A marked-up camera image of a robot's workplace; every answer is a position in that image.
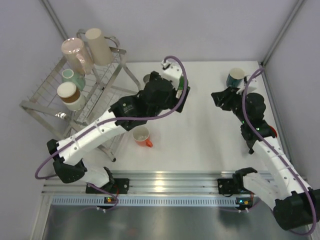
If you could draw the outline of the dark brown mug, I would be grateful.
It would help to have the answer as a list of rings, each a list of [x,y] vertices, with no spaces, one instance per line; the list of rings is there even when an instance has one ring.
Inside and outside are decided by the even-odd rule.
[[[269,125],[268,127],[269,127],[269,131],[270,131],[270,135],[273,138],[277,138],[278,137],[277,131],[271,125]]]

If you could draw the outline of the steel cup with cork base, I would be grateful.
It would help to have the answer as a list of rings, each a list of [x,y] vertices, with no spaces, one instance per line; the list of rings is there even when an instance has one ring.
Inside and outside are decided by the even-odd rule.
[[[86,98],[73,82],[61,83],[57,90],[57,95],[63,104],[73,112],[79,111],[86,104]]]

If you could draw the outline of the tall beige cup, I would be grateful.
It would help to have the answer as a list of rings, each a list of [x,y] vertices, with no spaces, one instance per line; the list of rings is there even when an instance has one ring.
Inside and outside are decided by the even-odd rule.
[[[93,58],[98,66],[107,66],[113,62],[113,54],[99,28],[90,28],[85,32],[87,43]]]

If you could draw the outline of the iridescent pink mug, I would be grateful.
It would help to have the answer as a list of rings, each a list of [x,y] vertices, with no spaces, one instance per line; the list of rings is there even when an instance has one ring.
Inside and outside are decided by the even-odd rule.
[[[73,71],[81,74],[90,74],[94,68],[92,57],[83,40],[77,37],[65,40],[61,45],[61,52]]]

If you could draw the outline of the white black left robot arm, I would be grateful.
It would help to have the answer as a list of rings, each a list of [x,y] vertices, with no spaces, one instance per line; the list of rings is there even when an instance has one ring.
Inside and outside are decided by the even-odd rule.
[[[172,74],[151,72],[144,89],[137,94],[121,97],[98,119],[68,139],[47,143],[56,175],[65,184],[83,181],[109,193],[114,188],[111,171],[84,163],[84,155],[117,135],[165,117],[164,110],[168,115],[182,112],[188,92],[188,81],[181,70]]]

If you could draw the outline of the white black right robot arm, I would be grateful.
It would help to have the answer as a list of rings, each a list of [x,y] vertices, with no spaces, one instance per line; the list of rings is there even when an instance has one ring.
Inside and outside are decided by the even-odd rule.
[[[256,154],[271,173],[274,183],[252,167],[233,175],[236,191],[254,193],[273,212],[278,225],[286,231],[320,221],[320,191],[313,189],[295,170],[282,151],[275,130],[264,120],[265,99],[259,93],[243,95],[228,87],[211,93],[216,107],[231,111],[241,122],[240,131],[249,154]]]

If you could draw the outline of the teal green mug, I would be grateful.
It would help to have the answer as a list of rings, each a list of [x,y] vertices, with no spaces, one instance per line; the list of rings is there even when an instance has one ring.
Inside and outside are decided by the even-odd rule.
[[[72,82],[80,91],[83,91],[86,86],[85,78],[81,74],[73,71],[70,68],[64,69],[62,71],[62,82]]]

